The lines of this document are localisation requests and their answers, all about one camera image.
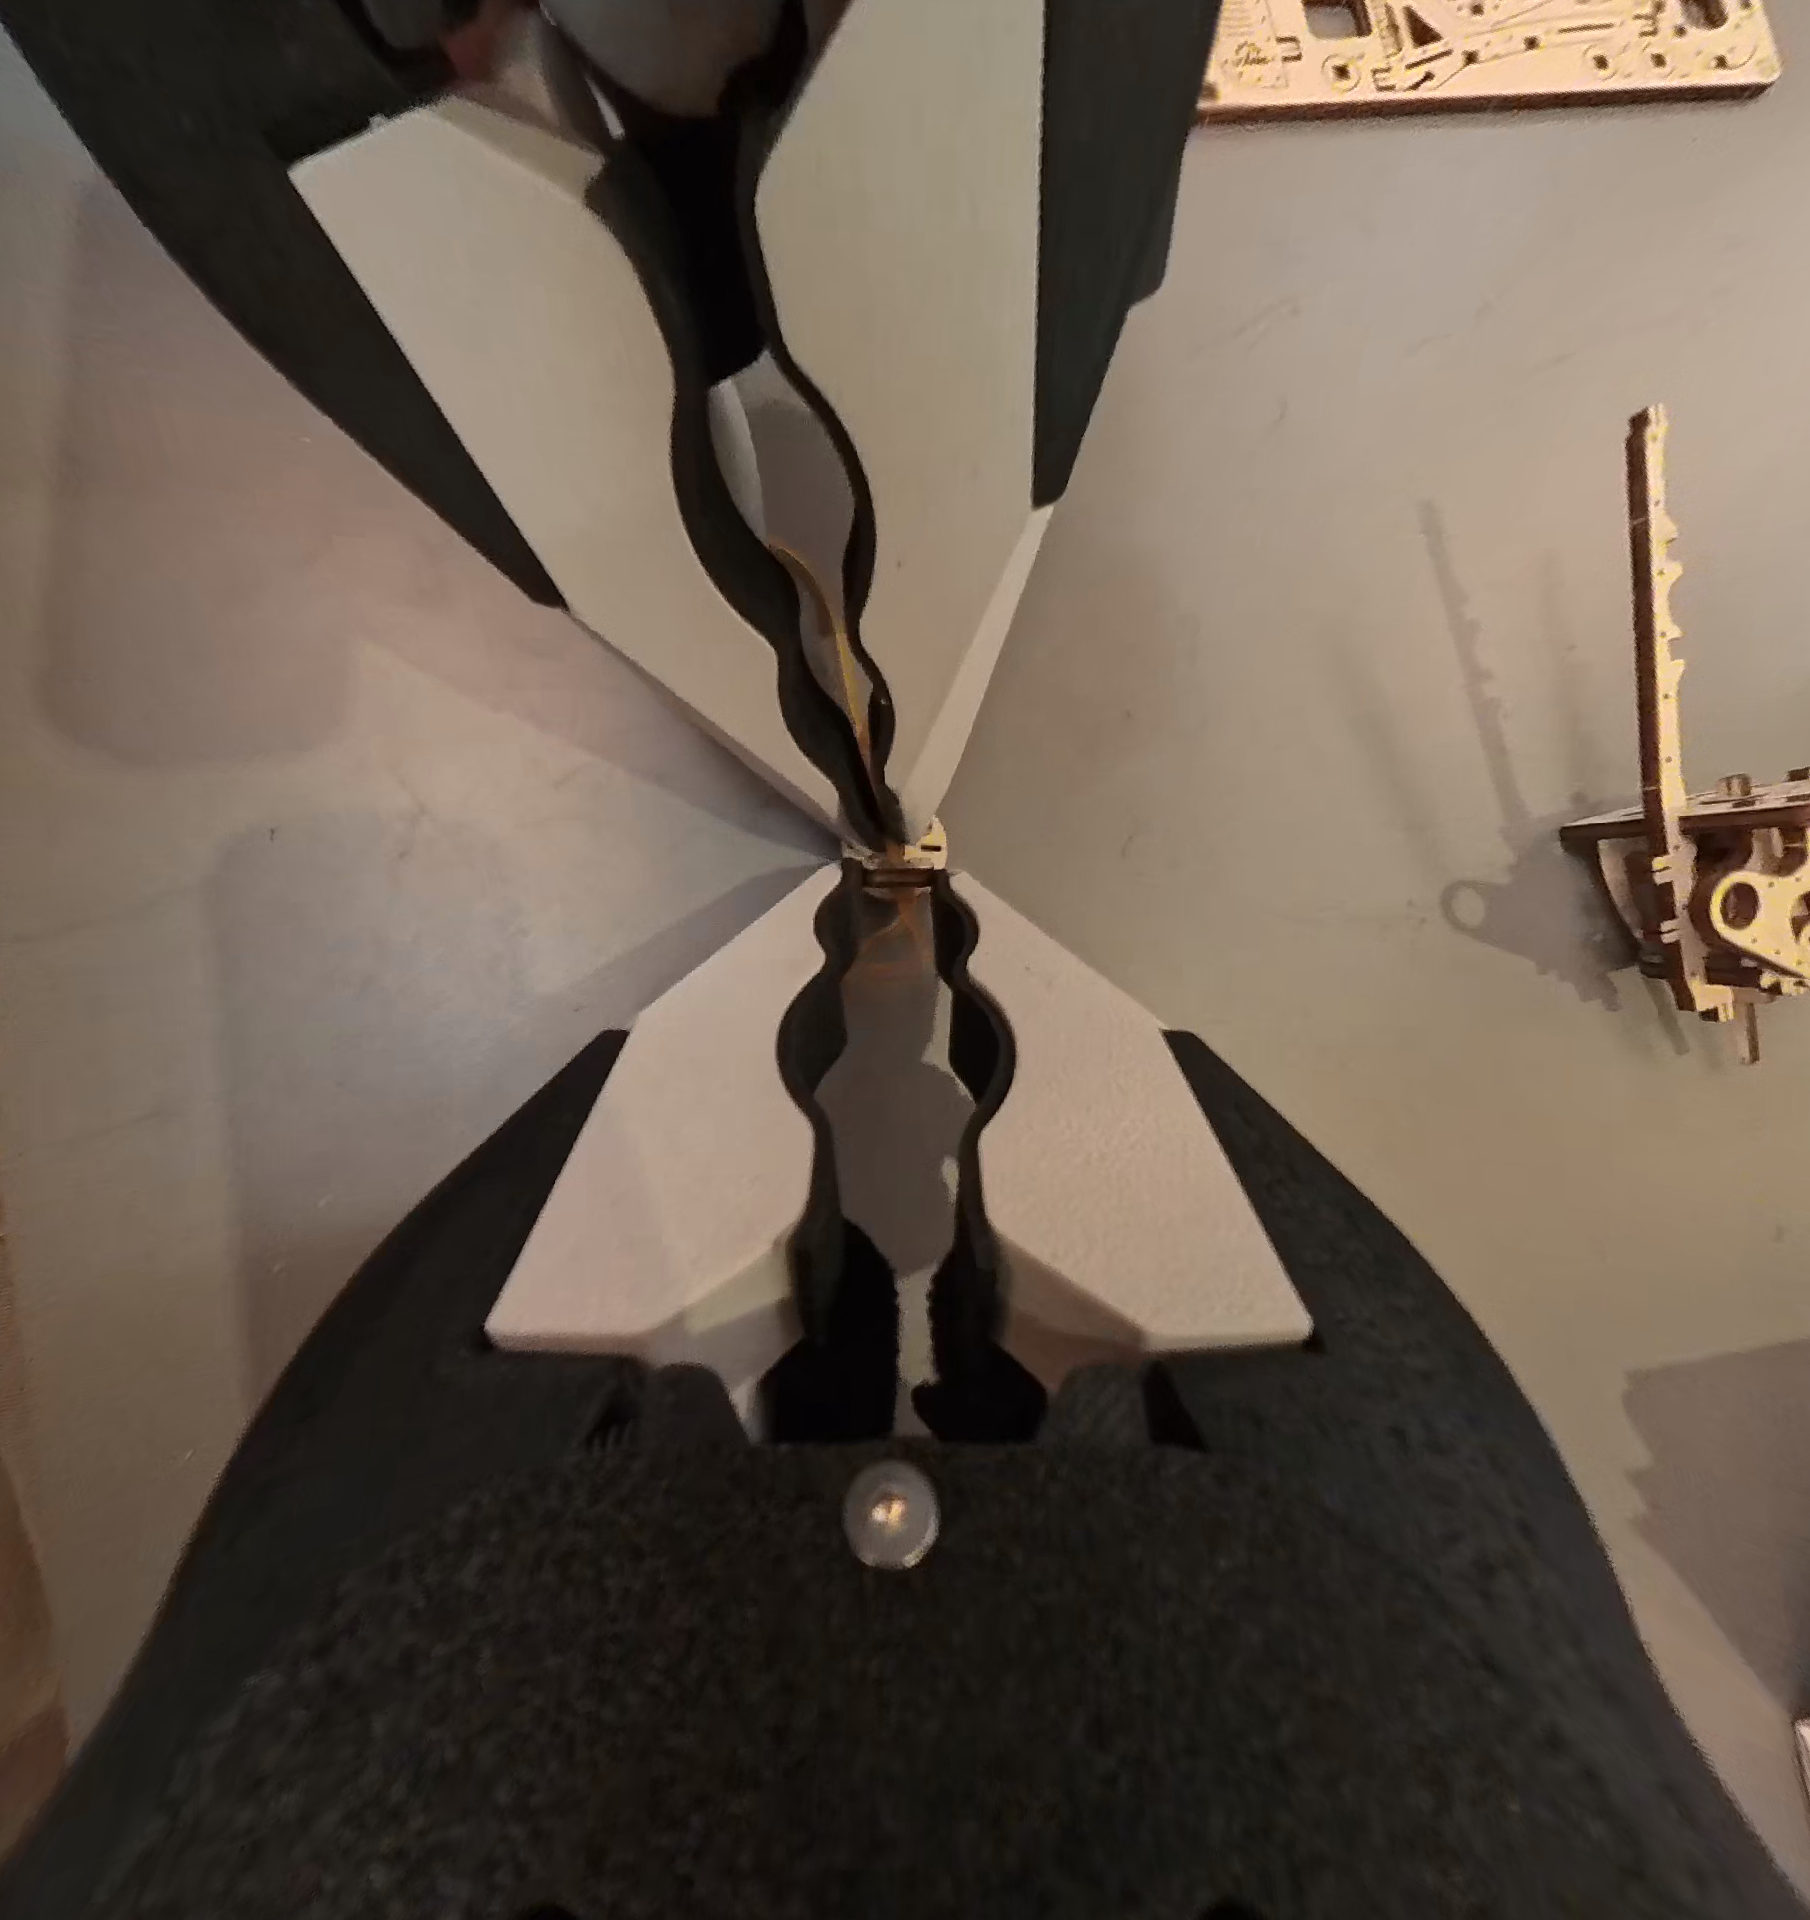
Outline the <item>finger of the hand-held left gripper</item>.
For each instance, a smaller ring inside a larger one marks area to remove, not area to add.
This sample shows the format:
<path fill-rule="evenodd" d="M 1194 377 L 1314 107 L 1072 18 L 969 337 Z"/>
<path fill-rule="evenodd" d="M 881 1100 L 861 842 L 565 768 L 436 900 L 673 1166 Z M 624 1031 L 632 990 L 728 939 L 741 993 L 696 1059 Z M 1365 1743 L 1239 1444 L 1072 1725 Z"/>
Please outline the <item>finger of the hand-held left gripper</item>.
<path fill-rule="evenodd" d="M 845 840 L 881 808 L 800 590 L 734 501 L 663 208 L 487 102 L 436 102 L 290 180 L 565 612 Z"/>
<path fill-rule="evenodd" d="M 1041 3 L 848 4 L 754 189 L 782 343 L 869 499 L 857 639 L 921 830 L 1051 513 L 1033 505 Z"/>

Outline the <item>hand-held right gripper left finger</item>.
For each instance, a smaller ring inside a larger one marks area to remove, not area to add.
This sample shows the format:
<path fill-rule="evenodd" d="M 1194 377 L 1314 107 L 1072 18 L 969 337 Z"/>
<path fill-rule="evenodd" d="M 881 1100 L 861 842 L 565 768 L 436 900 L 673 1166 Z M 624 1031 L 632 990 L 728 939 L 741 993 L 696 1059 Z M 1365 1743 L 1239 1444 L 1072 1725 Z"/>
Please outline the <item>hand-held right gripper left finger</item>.
<path fill-rule="evenodd" d="M 820 870 L 633 1021 L 491 1346 L 699 1366 L 770 1439 L 891 1431 L 897 1284 L 844 1210 L 821 1104 L 866 902 L 853 869 Z"/>

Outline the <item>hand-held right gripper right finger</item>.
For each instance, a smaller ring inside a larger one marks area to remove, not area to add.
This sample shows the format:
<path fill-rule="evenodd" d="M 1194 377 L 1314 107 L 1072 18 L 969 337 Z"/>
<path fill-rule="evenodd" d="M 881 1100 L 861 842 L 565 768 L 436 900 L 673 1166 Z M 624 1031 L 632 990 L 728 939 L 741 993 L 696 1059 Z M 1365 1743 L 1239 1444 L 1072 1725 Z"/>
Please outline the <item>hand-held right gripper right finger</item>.
<path fill-rule="evenodd" d="M 1084 1368 L 1306 1346 L 1309 1310 L 1170 1031 L 979 883 L 928 900 L 972 1113 L 921 1426 L 1033 1437 Z"/>

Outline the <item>tan rubber band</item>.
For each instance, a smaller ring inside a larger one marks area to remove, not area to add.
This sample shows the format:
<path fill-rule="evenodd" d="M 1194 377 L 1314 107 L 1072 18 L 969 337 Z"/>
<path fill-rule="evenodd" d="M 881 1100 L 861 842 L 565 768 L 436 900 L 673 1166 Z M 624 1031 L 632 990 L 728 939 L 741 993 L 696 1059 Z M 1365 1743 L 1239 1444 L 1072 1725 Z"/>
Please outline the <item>tan rubber band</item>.
<path fill-rule="evenodd" d="M 801 601 L 801 633 L 811 676 L 844 712 L 866 780 L 876 780 L 869 728 L 869 676 L 859 664 L 845 627 L 844 611 L 817 570 L 786 541 L 770 541 L 767 550 L 791 578 Z"/>

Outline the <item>wooden model assembly with lever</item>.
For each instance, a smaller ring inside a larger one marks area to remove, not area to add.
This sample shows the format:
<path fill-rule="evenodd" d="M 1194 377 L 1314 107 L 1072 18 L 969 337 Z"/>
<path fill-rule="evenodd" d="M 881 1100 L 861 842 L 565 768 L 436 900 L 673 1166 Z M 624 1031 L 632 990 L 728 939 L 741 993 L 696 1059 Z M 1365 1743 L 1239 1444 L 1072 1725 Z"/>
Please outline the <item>wooden model assembly with lever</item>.
<path fill-rule="evenodd" d="M 1572 821 L 1564 853 L 1596 877 L 1638 975 L 1671 1009 L 1761 1063 L 1761 1013 L 1810 994 L 1810 764 L 1777 780 L 1686 778 L 1683 574 L 1668 489 L 1669 418 L 1625 425 L 1622 480 L 1638 760 L 1634 805 Z"/>

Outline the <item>laser-cut wooden parts sheet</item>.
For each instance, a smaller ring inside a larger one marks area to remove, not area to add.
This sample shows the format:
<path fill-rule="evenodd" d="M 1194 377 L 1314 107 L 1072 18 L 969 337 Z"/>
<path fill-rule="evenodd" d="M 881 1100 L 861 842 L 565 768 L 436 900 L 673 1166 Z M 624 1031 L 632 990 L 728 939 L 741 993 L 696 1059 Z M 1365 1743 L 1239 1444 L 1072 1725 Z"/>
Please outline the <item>laser-cut wooden parts sheet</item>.
<path fill-rule="evenodd" d="M 1760 3 L 1223 3 L 1198 120 L 1744 100 L 1780 77 Z"/>

